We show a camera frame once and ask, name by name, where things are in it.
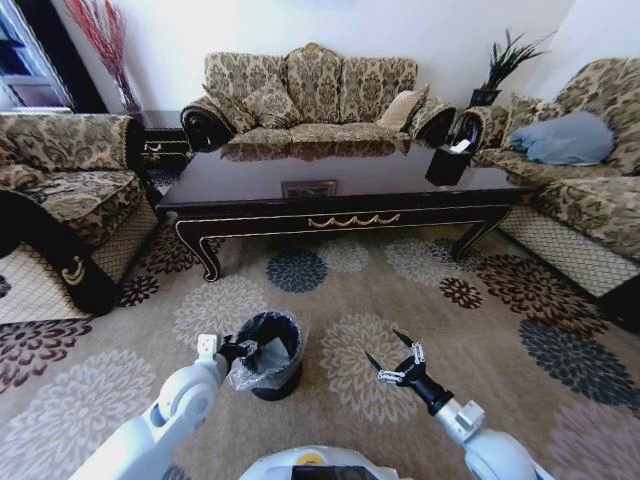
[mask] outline side table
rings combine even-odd
[[[144,111],[130,114],[144,125],[142,156],[148,168],[183,170],[191,148],[180,123],[178,111]]]

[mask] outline gold decorative handle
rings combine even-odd
[[[85,269],[84,269],[84,264],[82,263],[82,260],[80,260],[80,257],[73,257],[73,261],[76,262],[76,271],[73,273],[69,273],[68,268],[63,268],[62,278],[69,285],[75,286],[75,285],[79,285],[80,282],[82,282],[82,280],[84,279]]]
[[[331,217],[326,222],[318,223],[314,221],[312,218],[310,218],[309,226],[313,228],[327,228],[327,227],[330,227],[331,225],[335,225],[336,227],[344,228],[344,227],[349,227],[355,223],[356,225],[366,227],[372,224],[389,225],[391,223],[397,222],[398,220],[400,220],[399,213],[396,213],[393,217],[387,218],[387,219],[380,218],[380,215],[374,215],[369,220],[360,220],[357,215],[354,215],[346,222],[341,222],[339,220],[336,220],[335,217]]]
[[[152,147],[151,144],[149,143],[145,143],[144,144],[144,151],[145,152],[159,152],[162,150],[162,143],[158,142],[157,146]]]

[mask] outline red decorative branches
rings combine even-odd
[[[64,0],[64,4],[122,91],[126,109],[140,110],[124,72],[127,26],[119,8],[111,0]]]

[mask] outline black trash can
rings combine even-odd
[[[279,356],[277,364],[274,364],[273,358],[268,357],[273,354],[267,346],[273,345],[272,342],[277,342],[278,339],[286,349],[286,355]],[[258,375],[267,369],[270,370],[259,382],[269,386],[252,388],[253,394],[268,401],[281,400],[290,395],[302,376],[303,338],[298,325],[284,313],[263,312],[245,323],[238,332],[238,342],[245,340],[255,340],[258,343],[258,351],[242,359],[242,366],[250,373]]]

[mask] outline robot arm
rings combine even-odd
[[[194,364],[174,372],[151,406],[120,426],[71,478],[162,478],[173,450],[204,423],[233,360],[257,349],[252,341],[229,340],[200,335]]]
[[[427,404],[432,417],[444,427],[447,435],[465,449],[467,467],[480,480],[553,480],[511,435],[484,428],[484,410],[473,400],[464,407],[453,394],[442,388],[426,372],[422,345],[394,330],[412,355],[394,371],[383,370],[366,354],[378,372],[378,380],[399,387],[410,387]]]

